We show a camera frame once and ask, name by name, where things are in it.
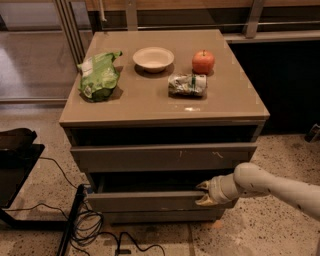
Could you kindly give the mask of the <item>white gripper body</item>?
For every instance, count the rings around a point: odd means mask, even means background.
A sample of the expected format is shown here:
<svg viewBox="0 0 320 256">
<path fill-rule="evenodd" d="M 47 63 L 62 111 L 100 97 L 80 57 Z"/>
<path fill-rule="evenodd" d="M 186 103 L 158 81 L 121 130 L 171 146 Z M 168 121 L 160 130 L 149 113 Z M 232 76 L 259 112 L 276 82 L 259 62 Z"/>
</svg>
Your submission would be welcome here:
<svg viewBox="0 0 320 256">
<path fill-rule="evenodd" d="M 236 199 L 238 189 L 233 176 L 213 177 L 209 183 L 209 195 L 215 204 L 225 204 Z"/>
</svg>

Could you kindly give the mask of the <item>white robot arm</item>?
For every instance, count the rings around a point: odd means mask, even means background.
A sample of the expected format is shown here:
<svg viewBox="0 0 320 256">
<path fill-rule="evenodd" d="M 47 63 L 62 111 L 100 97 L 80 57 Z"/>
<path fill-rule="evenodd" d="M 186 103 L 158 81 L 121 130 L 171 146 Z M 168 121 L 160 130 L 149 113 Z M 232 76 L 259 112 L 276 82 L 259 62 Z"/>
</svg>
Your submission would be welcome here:
<svg viewBox="0 0 320 256">
<path fill-rule="evenodd" d="M 229 175 L 215 176 L 197 185 L 204 191 L 199 206 L 226 204 L 241 197 L 272 195 L 304 214 L 320 220 L 320 187 L 275 176 L 253 163 L 241 163 Z"/>
</svg>

